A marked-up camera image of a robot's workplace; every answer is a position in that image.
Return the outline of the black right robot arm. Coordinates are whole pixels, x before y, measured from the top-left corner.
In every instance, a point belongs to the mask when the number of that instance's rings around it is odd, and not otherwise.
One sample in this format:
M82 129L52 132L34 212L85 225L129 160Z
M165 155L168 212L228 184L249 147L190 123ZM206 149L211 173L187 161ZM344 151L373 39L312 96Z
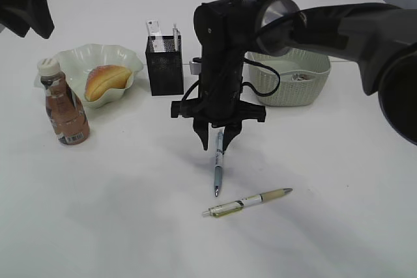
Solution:
M416 11L385 3L301 10L292 0L218 0L199 5L194 30L202 46L193 88L171 104L173 118L193 119L203 145L209 128L224 128L223 145L244 120L263 122L261 105L240 99L245 54L285 54L291 48L356 63L366 95L377 94L391 127L416 142Z

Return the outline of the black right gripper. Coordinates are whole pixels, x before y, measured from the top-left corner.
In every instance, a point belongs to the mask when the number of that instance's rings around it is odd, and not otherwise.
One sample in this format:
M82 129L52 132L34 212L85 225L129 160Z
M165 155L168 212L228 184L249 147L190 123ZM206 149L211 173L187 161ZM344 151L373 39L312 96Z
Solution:
M208 104L199 111L195 109L203 103L203 98L200 96L200 92L197 92L197 98L189 98L194 90L188 89L180 100L171 102L170 115L171 118L194 119L193 129L200 138L204 151L207 151L209 147L209 123L213 124L214 127L225 126L222 147L225 152L231 141L241 133L243 120L264 122L266 119L265 106L240 99L242 89L235 92L233 96L209 100Z

